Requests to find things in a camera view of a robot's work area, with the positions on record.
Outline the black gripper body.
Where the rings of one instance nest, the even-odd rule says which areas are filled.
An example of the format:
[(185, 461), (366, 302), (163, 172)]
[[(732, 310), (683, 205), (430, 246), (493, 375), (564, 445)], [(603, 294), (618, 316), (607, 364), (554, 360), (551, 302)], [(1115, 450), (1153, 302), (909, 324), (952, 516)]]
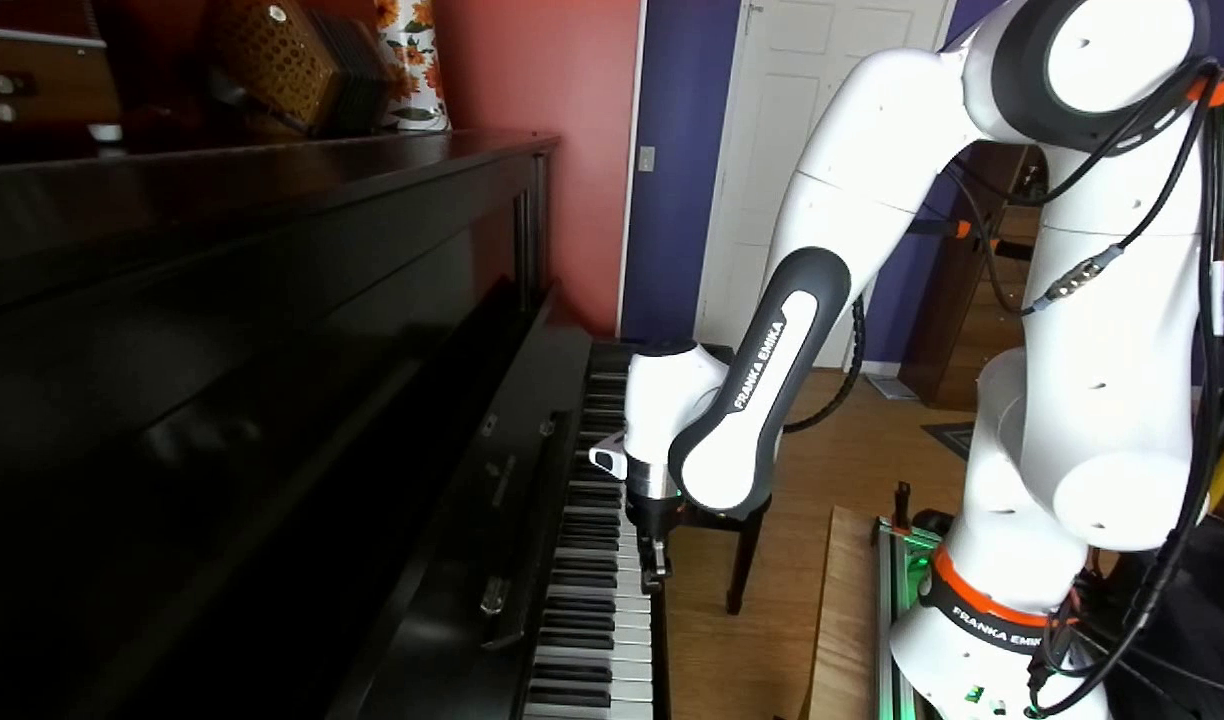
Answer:
[(667, 542), (667, 532), (675, 528), (675, 498), (652, 498), (652, 497), (630, 497), (628, 498), (628, 518), (637, 528), (641, 546), (661, 546)]

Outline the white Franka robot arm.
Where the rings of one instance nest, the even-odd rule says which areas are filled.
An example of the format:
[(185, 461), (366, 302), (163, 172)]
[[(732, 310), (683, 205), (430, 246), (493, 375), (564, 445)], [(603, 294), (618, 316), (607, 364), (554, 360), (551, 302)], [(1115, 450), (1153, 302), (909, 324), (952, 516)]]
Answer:
[(1207, 0), (1005, 0), (942, 50), (859, 59), (804, 144), (738, 346), (637, 354), (624, 433), (593, 465), (628, 484), (648, 578), (675, 509), (765, 509), (821, 342), (947, 159), (985, 138), (1046, 167), (1023, 342), (978, 373), (964, 513), (887, 656), (940, 720), (1111, 720), (1120, 656), (1067, 638), (1077, 571), (1097, 546), (1174, 560), (1217, 457), (1190, 364), (1220, 328)]

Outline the green metal robot base frame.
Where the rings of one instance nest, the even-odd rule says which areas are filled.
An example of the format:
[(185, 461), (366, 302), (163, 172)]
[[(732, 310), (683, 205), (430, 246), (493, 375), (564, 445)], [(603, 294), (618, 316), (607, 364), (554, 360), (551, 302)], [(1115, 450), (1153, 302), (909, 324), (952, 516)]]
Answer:
[(897, 484), (891, 513), (872, 525), (874, 546), (874, 720), (940, 720), (901, 677), (887, 638), (897, 619), (921, 603), (940, 532), (910, 509), (910, 488)]

